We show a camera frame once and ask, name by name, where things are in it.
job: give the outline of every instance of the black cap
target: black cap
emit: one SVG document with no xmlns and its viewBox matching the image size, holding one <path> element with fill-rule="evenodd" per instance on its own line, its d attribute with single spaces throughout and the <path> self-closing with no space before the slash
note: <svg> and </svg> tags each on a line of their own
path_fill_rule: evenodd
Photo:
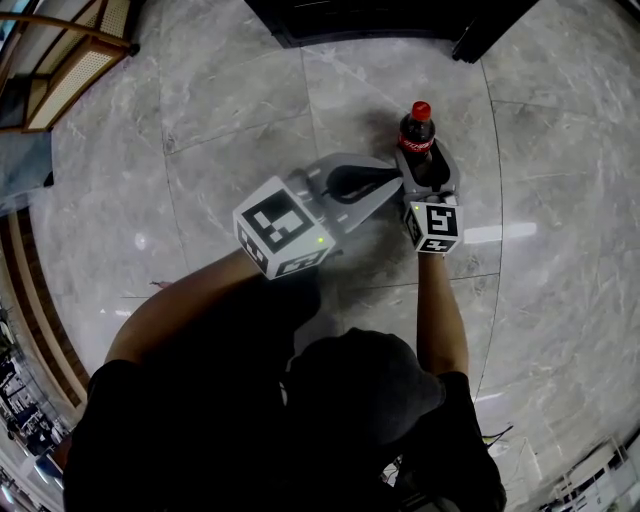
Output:
<svg viewBox="0 0 640 512">
<path fill-rule="evenodd" d="M 404 341 L 359 329 L 307 347 L 292 362 L 286 389 L 300 428 L 363 448 L 399 440 L 445 398 Z"/>
</svg>

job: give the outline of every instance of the forearm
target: forearm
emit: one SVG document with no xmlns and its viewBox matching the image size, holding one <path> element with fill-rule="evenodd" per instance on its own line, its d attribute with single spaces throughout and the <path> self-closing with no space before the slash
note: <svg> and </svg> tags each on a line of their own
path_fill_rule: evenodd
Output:
<svg viewBox="0 0 640 512">
<path fill-rule="evenodd" d="M 435 375 L 451 371 L 468 375 L 467 338 L 444 259 L 419 254 L 418 265 L 418 361 Z"/>
<path fill-rule="evenodd" d="M 257 276 L 241 249 L 190 274 L 147 300 L 122 326 L 105 362 L 142 362 L 231 290 Z"/>
</svg>

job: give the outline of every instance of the plastic bottle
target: plastic bottle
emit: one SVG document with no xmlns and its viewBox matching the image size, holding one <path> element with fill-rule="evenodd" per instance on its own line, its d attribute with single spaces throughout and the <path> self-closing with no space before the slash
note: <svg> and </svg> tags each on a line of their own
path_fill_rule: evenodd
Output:
<svg viewBox="0 0 640 512">
<path fill-rule="evenodd" d="M 431 106 L 425 101 L 416 101 L 411 113 L 400 122 L 398 146 L 402 150 L 409 169 L 419 185 L 430 186 L 429 150 L 436 136 L 436 125 L 431 119 Z"/>
</svg>

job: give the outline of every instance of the black and white marker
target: black and white marker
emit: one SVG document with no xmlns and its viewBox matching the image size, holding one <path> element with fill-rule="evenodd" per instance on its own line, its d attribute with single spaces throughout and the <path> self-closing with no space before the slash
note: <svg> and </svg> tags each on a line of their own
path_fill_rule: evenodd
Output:
<svg viewBox="0 0 640 512">
<path fill-rule="evenodd" d="M 404 223 L 417 252 L 448 254 L 462 238 L 462 208 L 411 201 Z"/>
<path fill-rule="evenodd" d="M 233 219 L 236 238 L 269 279 L 319 265 L 336 243 L 277 177 L 236 208 Z"/>
</svg>

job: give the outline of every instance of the marble floor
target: marble floor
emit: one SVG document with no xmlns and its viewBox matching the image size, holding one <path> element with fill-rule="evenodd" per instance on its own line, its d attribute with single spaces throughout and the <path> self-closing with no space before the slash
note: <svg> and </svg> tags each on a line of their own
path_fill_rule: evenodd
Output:
<svg viewBox="0 0 640 512">
<path fill-rule="evenodd" d="M 637 426 L 640 25 L 612 0 L 541 0 L 474 65 L 420 39 L 283 50 L 241 0 L 148 0 L 139 40 L 54 130 L 56 184 L 32 204 L 87 371 L 152 281 L 238 246 L 245 195 L 335 151 L 392 159 L 424 99 L 463 175 L 448 263 L 482 429 L 514 425 L 496 458 L 509 508 Z M 414 343 L 416 258 L 393 208 L 323 281 L 333 330 Z"/>
</svg>

